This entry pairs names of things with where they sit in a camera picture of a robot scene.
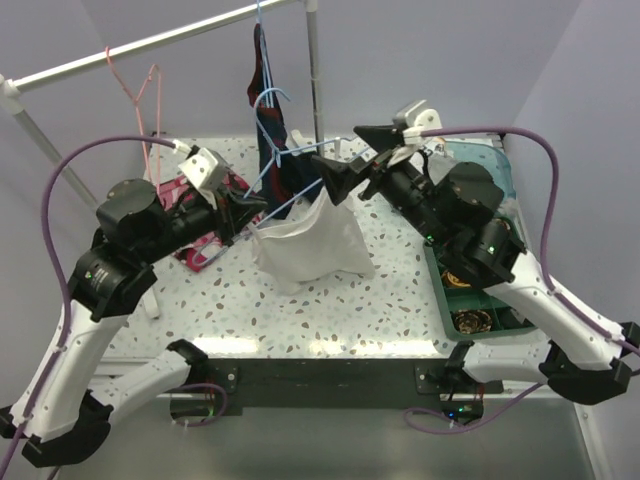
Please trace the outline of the light blue wire hanger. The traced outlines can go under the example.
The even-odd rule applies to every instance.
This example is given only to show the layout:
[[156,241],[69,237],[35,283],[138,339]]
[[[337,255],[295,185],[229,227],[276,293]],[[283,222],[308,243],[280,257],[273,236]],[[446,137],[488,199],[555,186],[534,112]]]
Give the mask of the light blue wire hanger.
[[[290,97],[287,95],[287,93],[284,90],[282,90],[281,88],[274,87],[274,90],[277,93],[282,94],[285,97],[286,100],[290,99]],[[306,152],[306,151],[310,151],[312,148],[325,146],[327,144],[333,144],[335,152],[337,154],[340,154],[340,148],[341,148],[341,142],[342,141],[352,142],[352,141],[355,140],[354,137],[337,136],[337,137],[331,138],[329,140],[323,140],[323,141],[316,142],[316,143],[311,143],[311,144],[304,144],[302,146],[298,146],[298,147],[295,147],[295,148],[289,148],[289,149],[282,150],[282,149],[280,149],[279,147],[276,146],[274,140],[268,134],[266,128],[264,127],[263,123],[260,121],[260,119],[258,117],[258,110],[259,110],[259,107],[260,107],[259,101],[262,99],[262,97],[263,97],[262,94],[259,94],[257,96],[256,101],[254,102],[254,105],[253,105],[253,111],[254,111],[254,117],[255,117],[256,124],[259,127],[259,130],[261,131],[261,133],[263,135],[263,138],[266,140],[267,144],[269,145],[269,147],[271,149],[271,157],[270,157],[270,160],[267,162],[267,165],[260,171],[258,179],[249,188],[249,191],[245,194],[245,196],[248,196],[250,193],[252,193],[254,191],[254,187],[257,185],[258,182],[261,182],[262,185],[266,184],[266,175],[267,175],[267,173],[269,172],[269,170],[271,169],[271,167],[273,165],[275,165],[278,169],[280,169],[280,167],[281,167],[281,157],[282,156],[284,156],[286,154],[303,153],[303,152]],[[292,206],[296,202],[296,200],[298,198],[302,197],[303,194],[308,189],[310,189],[312,187],[313,187],[313,185],[310,185],[309,187],[305,188],[301,193],[295,194],[291,199],[287,200],[281,206],[279,206],[278,208],[273,210],[271,213],[269,213],[265,217],[263,217],[259,221],[259,223],[257,225],[250,225],[250,226],[260,227],[263,223],[265,223],[265,222],[271,220],[272,218],[274,218],[277,213],[280,213],[286,207]],[[210,265],[211,263],[213,263],[214,261],[216,261],[217,259],[219,259],[220,257],[222,257],[228,251],[228,249],[229,249],[229,246],[222,247],[217,253],[215,253],[214,256],[211,256],[209,258],[209,260],[207,261],[207,266]]]

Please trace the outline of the white tank top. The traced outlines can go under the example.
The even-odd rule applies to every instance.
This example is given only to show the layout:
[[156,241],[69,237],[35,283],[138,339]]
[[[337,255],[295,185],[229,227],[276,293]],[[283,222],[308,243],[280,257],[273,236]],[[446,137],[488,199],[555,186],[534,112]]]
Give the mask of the white tank top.
[[254,264],[288,295],[338,271],[375,275],[351,197],[334,205],[323,189],[301,219],[249,231]]

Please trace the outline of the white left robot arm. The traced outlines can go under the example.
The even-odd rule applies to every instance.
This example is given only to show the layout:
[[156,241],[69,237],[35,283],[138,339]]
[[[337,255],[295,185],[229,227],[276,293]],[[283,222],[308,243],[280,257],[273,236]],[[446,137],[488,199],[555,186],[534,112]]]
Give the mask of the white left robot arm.
[[91,248],[63,280],[57,336],[19,401],[1,410],[1,435],[25,442],[36,468],[81,463],[104,443],[112,426],[174,388],[200,390],[207,355],[188,340],[171,342],[129,375],[102,387],[89,383],[116,333],[156,282],[153,265],[207,233],[229,244],[267,207],[255,195],[220,185],[188,186],[175,206],[163,206],[142,179],[114,186],[97,211]]

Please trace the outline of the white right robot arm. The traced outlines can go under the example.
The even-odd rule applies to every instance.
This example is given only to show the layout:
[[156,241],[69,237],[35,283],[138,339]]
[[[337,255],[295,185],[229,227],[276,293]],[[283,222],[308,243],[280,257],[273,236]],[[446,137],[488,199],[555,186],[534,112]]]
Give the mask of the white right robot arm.
[[522,381],[546,385],[582,405],[627,391],[634,373],[623,359],[638,350],[638,324],[611,321],[554,282],[546,263],[498,219],[504,192],[484,166],[457,162],[435,182],[426,168],[412,164],[421,149],[410,147],[404,129],[358,126],[355,132],[375,150],[373,158],[310,157],[332,203],[342,203],[364,184],[361,200],[381,195],[449,272],[513,308],[545,336],[522,346],[459,342],[445,369],[452,390]]

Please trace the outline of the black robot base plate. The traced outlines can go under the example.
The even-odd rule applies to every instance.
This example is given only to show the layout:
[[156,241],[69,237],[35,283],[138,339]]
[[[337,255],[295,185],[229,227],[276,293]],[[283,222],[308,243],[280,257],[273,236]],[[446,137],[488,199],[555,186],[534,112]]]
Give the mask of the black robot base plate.
[[210,359],[168,390],[207,399],[215,411],[248,408],[434,410],[457,395],[477,403],[503,391],[483,386],[446,359]]

